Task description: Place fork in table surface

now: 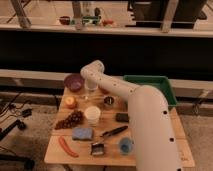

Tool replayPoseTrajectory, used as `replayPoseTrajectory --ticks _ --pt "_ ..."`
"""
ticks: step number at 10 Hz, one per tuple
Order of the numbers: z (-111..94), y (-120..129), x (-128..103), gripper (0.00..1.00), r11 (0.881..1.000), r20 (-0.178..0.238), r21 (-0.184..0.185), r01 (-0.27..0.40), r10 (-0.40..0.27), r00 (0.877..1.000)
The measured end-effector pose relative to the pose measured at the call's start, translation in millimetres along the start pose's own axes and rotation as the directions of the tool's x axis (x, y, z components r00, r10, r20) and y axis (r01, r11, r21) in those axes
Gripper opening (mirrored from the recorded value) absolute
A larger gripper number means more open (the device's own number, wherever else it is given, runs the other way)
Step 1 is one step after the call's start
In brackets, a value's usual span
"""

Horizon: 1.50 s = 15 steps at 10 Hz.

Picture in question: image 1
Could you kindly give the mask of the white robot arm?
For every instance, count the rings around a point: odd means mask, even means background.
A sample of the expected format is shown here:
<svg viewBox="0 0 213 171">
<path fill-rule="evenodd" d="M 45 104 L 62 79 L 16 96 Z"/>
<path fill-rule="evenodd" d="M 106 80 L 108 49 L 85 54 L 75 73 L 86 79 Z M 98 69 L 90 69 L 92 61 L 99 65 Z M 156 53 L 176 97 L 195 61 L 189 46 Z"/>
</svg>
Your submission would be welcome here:
<svg viewBox="0 0 213 171">
<path fill-rule="evenodd" d="M 183 171 L 168 102 L 151 85 L 138 85 L 104 73 L 95 60 L 81 68 L 85 79 L 127 102 L 137 171 Z"/>
</svg>

